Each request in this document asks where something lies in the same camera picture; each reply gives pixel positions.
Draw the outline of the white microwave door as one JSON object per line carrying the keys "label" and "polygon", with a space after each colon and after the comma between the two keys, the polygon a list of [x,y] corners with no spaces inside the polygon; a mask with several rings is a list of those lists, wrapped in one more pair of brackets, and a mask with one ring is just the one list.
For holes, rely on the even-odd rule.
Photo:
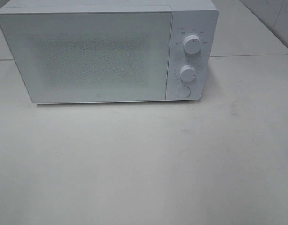
{"label": "white microwave door", "polygon": [[5,14],[0,27],[33,103],[165,99],[170,12]]}

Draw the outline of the white microwave oven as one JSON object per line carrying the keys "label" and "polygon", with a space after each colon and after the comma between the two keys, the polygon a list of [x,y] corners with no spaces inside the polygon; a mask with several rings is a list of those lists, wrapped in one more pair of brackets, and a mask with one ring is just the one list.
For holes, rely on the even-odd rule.
{"label": "white microwave oven", "polygon": [[[0,9],[0,15],[140,12],[171,13],[166,94],[165,99],[160,101],[199,100],[219,15],[216,6],[209,0],[11,0]],[[201,50],[195,55],[188,55],[183,48],[183,39],[190,34],[201,39]],[[181,80],[179,71],[184,65],[191,65],[196,69],[194,81]],[[188,98],[177,95],[180,87],[191,89]]]}

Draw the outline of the round white door button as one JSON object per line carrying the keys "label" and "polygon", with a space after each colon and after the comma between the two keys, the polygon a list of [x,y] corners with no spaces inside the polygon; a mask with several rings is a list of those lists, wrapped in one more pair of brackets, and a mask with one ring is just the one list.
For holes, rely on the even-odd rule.
{"label": "round white door button", "polygon": [[177,95],[180,98],[188,98],[191,94],[191,89],[189,87],[180,87],[177,90]]}

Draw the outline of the white round knob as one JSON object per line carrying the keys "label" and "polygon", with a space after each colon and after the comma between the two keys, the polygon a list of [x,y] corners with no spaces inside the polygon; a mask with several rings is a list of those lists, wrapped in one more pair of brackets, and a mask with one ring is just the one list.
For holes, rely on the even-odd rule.
{"label": "white round knob", "polygon": [[195,55],[201,50],[201,39],[195,34],[190,34],[183,39],[184,52]]}
{"label": "white round knob", "polygon": [[180,68],[179,75],[183,82],[192,82],[196,78],[197,71],[191,65],[184,65]]}

